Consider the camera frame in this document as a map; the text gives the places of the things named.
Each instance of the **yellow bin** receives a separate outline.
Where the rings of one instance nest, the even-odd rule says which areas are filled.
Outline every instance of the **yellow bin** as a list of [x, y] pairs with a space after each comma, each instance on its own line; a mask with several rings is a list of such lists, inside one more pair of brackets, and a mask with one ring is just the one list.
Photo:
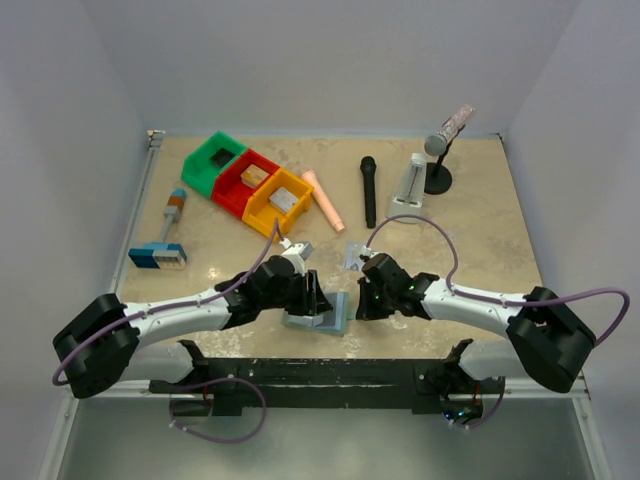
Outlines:
[[[298, 197], [298, 201], [291, 211], [283, 215], [270, 203], [269, 197], [280, 187], [284, 187]], [[289, 233], [293, 222], [302, 212], [311, 208], [311, 192], [313, 187], [304, 180], [296, 177], [284, 168], [280, 168], [262, 186], [249, 197], [247, 206], [242, 214], [242, 221], [247, 225], [262, 233], [265, 237], [271, 235], [273, 222], [277, 218], [280, 224], [280, 231], [283, 234]]]

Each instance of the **table surface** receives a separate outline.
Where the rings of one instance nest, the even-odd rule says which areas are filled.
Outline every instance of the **table surface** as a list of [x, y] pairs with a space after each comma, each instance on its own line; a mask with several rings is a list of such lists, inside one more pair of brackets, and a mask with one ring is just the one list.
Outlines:
[[[323, 291], [349, 292], [350, 309], [358, 303], [361, 273], [343, 268], [347, 242], [369, 237], [364, 221], [363, 156], [378, 165], [378, 222], [385, 218], [390, 195], [411, 154], [423, 151], [421, 138], [274, 138], [239, 137], [245, 145], [295, 174], [312, 167], [345, 222], [336, 233], [314, 203], [300, 216], [288, 237], [310, 241], [315, 250], [309, 268], [318, 271]], [[137, 241], [155, 239], [163, 209], [174, 188], [185, 187], [182, 218], [169, 232], [169, 242], [182, 244], [189, 260], [184, 270], [146, 270], [129, 264], [121, 292], [124, 302], [153, 302], [198, 293], [246, 270], [264, 248], [266, 238], [180, 180], [184, 159], [204, 138], [167, 137], [158, 156], [136, 234]], [[449, 192], [426, 196], [422, 214], [440, 224], [460, 256], [455, 282], [501, 292], [528, 292], [540, 284], [522, 212], [502, 144], [497, 137], [457, 139], [446, 165], [454, 183]], [[424, 271], [444, 276], [452, 257], [438, 232], [427, 224], [391, 222], [373, 247], [392, 255], [411, 275]], [[270, 254], [282, 247], [275, 244]], [[196, 340], [205, 355], [217, 357], [434, 358], [446, 356], [464, 338], [497, 339], [495, 335], [447, 321], [404, 318], [348, 322], [344, 336], [285, 327], [281, 311], [265, 311], [250, 324], [222, 332], [200, 332]]]

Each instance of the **white object in yellow bin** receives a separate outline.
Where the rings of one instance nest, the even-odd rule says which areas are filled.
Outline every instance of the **white object in yellow bin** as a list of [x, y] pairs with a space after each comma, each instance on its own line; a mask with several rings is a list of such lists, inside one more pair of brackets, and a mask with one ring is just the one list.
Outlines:
[[256, 188], [269, 174], [256, 165], [249, 165], [240, 178], [247, 187]]
[[289, 213], [297, 201], [298, 197], [284, 187], [280, 187], [269, 197], [269, 203], [283, 215]]

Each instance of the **black object in green bin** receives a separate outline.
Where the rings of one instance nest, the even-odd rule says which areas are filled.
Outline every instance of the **black object in green bin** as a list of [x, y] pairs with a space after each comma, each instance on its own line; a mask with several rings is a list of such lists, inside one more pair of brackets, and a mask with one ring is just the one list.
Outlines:
[[344, 335], [347, 329], [349, 294], [347, 292], [332, 292], [325, 294], [325, 297], [333, 307], [330, 312], [315, 317], [301, 317], [284, 312], [282, 323], [287, 327], [302, 328], [311, 332]]
[[211, 156], [211, 163], [213, 163], [218, 169], [222, 170], [231, 160], [233, 160], [235, 154], [230, 152], [226, 148], [221, 148]]

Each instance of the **gray floor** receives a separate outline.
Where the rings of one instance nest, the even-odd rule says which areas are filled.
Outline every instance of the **gray floor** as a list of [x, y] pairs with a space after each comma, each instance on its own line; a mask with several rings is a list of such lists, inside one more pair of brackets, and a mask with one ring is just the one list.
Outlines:
[[[237, 435], [241, 418], [196, 420]], [[590, 479], [570, 399], [503, 402], [487, 424], [450, 429], [441, 417], [390, 410], [272, 409], [263, 431], [216, 445], [168, 428], [167, 400], [81, 402], [61, 470], [67, 480]]]

